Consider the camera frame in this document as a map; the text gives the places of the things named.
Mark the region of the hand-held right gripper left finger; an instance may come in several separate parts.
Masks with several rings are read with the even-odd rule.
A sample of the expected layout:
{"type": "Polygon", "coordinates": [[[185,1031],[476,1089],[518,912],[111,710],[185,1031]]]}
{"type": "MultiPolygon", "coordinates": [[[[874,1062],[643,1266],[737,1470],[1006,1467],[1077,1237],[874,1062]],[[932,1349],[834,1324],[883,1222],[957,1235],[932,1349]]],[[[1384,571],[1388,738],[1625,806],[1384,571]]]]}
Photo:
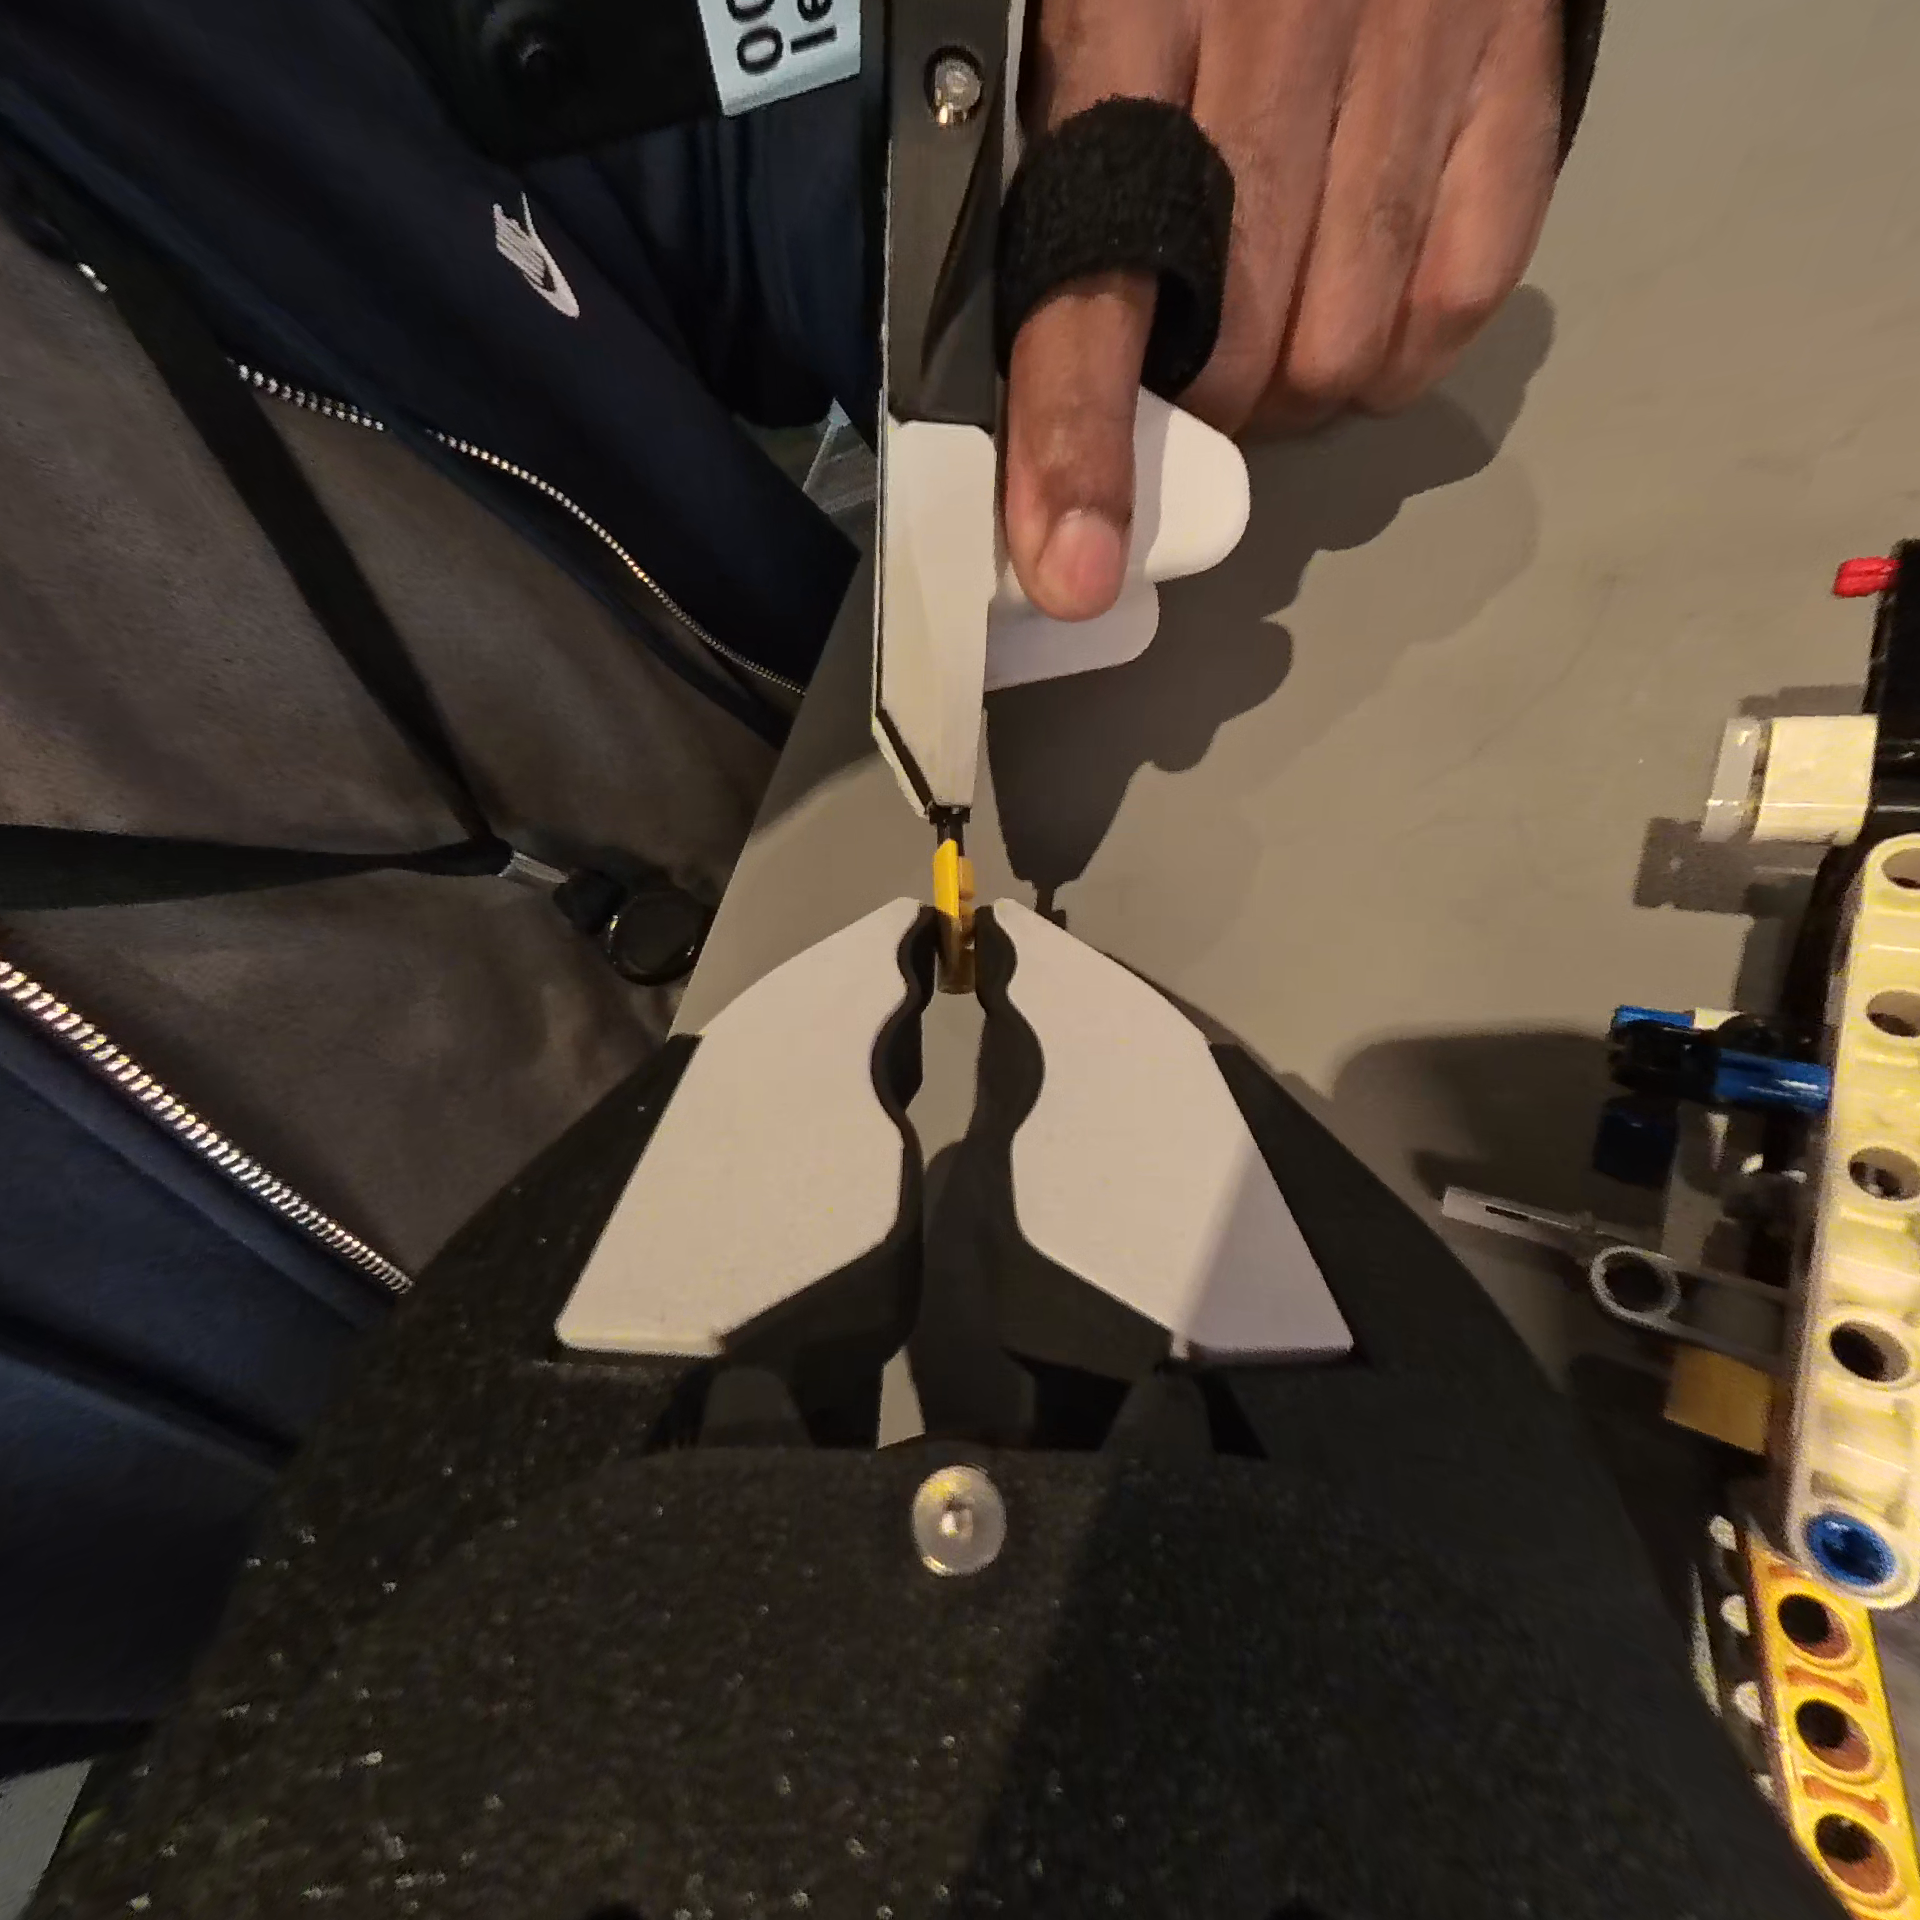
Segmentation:
{"type": "Polygon", "coordinates": [[[911,1214],[924,906],[895,898],[732,999],[560,1309],[570,1352],[716,1357],[911,1214]]]}

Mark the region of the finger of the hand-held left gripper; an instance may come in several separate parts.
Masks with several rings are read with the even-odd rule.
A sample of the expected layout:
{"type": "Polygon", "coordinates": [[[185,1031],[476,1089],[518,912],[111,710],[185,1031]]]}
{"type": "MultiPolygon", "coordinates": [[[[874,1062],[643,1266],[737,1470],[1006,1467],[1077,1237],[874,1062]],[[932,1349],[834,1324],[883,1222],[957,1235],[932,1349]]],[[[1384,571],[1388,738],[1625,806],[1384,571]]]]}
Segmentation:
{"type": "Polygon", "coordinates": [[[988,610],[996,444],[969,424],[886,420],[874,601],[874,738],[924,820],[969,813],[988,610]]]}

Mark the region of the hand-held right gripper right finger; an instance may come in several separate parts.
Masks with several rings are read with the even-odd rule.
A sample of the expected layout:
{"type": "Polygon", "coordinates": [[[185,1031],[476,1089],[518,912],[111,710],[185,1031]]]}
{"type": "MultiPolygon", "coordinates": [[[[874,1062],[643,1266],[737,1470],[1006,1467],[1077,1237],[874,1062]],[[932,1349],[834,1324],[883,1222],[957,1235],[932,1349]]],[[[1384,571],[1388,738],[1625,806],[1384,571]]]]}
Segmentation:
{"type": "Polygon", "coordinates": [[[1009,1120],[1016,1255],[1084,1295],[1034,1357],[1349,1357],[1332,1297],[1204,1031],[1153,983],[1018,900],[982,918],[982,1118],[1009,1120]]]}

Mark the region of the lego model assembly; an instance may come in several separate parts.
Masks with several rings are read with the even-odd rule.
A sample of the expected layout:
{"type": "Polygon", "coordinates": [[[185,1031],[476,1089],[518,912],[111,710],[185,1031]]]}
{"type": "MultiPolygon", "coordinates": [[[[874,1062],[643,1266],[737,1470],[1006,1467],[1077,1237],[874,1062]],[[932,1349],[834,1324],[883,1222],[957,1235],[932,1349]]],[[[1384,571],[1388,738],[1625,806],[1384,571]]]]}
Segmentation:
{"type": "Polygon", "coordinates": [[[1622,1004],[1595,1166],[1655,1232],[1450,1187],[1453,1225],[1549,1248],[1666,1361],[1667,1423],[1738,1454],[1692,1549],[1692,1672],[1846,1916],[1916,1916],[1917,555],[1836,568],[1873,607],[1860,707],[1741,712],[1698,839],[1818,855],[1773,1008],[1622,1004]]]}

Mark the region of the person's left hand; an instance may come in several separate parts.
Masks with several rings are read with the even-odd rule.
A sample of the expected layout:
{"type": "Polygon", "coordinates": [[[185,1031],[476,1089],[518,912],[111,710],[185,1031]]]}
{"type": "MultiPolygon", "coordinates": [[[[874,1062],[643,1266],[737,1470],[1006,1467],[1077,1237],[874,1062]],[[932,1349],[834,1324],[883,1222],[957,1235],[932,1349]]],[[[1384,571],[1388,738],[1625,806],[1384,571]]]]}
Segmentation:
{"type": "MultiPolygon", "coordinates": [[[[1563,9],[1549,3],[1043,4],[1023,106],[1184,109],[1233,175],[1222,325],[1185,410],[1228,435],[1421,397],[1522,283],[1552,194],[1563,9]]],[[[1004,535],[1028,601],[1084,619],[1130,561],[1156,283],[1066,283],[1022,325],[1004,535]]]]}

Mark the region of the person's torso in jacket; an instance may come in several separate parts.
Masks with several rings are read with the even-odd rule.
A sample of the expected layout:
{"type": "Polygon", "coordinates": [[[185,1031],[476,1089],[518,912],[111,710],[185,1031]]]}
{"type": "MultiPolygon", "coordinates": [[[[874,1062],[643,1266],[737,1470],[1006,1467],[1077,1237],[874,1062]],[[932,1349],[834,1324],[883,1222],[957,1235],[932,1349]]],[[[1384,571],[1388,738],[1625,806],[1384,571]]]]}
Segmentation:
{"type": "Polygon", "coordinates": [[[3,1744],[664,1039],[854,564],[877,4],[3,4],[3,1744]]]}

